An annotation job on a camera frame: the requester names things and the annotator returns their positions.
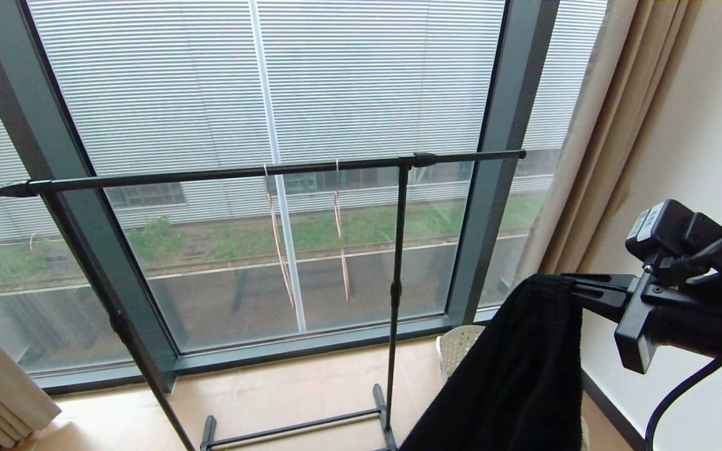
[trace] white pole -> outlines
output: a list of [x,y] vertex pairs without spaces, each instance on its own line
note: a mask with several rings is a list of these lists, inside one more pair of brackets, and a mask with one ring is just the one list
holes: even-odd
[[[264,112],[266,112],[266,129],[269,131],[269,148],[272,151],[272,164],[280,163],[280,148],[278,146],[278,131],[275,128],[275,111],[272,107],[272,92],[269,90],[269,74],[266,72],[266,55],[263,49],[263,35],[261,23],[258,20],[258,3],[248,0],[249,17],[253,24],[253,40],[255,42],[255,57],[258,60],[258,73],[261,78],[261,94],[263,94]],[[300,332],[306,331],[306,315],[303,310],[303,293],[300,291],[300,277],[297,272],[297,257],[295,257],[295,240],[291,234],[291,220],[289,220],[289,203],[286,200],[286,184],[283,176],[275,176],[275,187],[278,189],[278,203],[280,205],[280,223],[283,226],[283,242],[286,245],[286,256],[289,259],[289,274],[291,275],[291,291],[295,297],[295,314],[297,314],[297,328]]]

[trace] grass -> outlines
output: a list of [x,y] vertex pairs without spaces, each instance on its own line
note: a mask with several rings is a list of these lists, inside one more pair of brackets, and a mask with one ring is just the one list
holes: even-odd
[[[544,194],[512,196],[506,204],[501,230],[527,229],[539,212]],[[345,246],[392,243],[395,239],[395,206],[347,209],[342,213]],[[464,202],[410,204],[406,208],[405,239],[445,239],[461,233]],[[333,212],[295,215],[291,231],[297,251],[338,249]],[[263,218],[252,222],[235,222],[204,229],[209,238],[205,259],[221,261],[239,257],[275,254],[272,223]],[[283,231],[278,226],[283,245]],[[133,251],[144,265],[162,267],[184,264],[179,254],[191,237],[185,229],[172,225],[168,217],[150,220],[146,226],[129,229],[127,237]],[[0,246],[0,283],[25,279],[51,279],[45,256],[51,252],[48,242],[37,240],[29,245]]]

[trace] black cloth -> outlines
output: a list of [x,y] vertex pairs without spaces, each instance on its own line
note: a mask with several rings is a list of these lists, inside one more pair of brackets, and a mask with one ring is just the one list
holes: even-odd
[[581,308],[533,275],[505,301],[400,451],[579,451]]

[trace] white label sticker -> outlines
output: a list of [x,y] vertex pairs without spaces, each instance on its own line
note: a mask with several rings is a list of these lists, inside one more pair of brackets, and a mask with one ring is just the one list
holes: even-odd
[[648,211],[650,211],[650,209],[647,209],[641,214],[639,214],[639,217],[634,223],[634,227],[631,227],[631,231],[628,233],[628,237],[625,239],[626,241],[633,239],[633,237],[637,236],[639,228],[642,226],[642,223],[645,222],[645,218],[648,216]]
[[659,213],[662,211],[664,202],[660,202],[648,210],[648,216],[645,218],[645,222],[642,223],[642,227],[637,232],[637,241],[641,242],[651,237],[651,231],[653,231],[656,220],[659,219]]

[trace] white louvered wall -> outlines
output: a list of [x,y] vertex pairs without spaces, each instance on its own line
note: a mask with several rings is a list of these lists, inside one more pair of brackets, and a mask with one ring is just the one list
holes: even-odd
[[[246,0],[28,3],[98,174],[271,162]],[[503,5],[258,0],[283,162],[474,151]],[[525,148],[561,147],[604,9],[605,0],[562,1]],[[1,122],[0,161],[0,183],[26,176]],[[551,180],[518,177],[513,192]],[[466,191],[466,182],[415,185],[409,200]],[[187,205],[118,209],[118,218],[130,227],[160,215],[268,214],[260,178],[184,192]],[[342,202],[389,203],[394,192],[347,191]],[[290,208],[330,208],[326,196],[291,196]],[[55,231],[37,200],[6,202],[0,239]]]

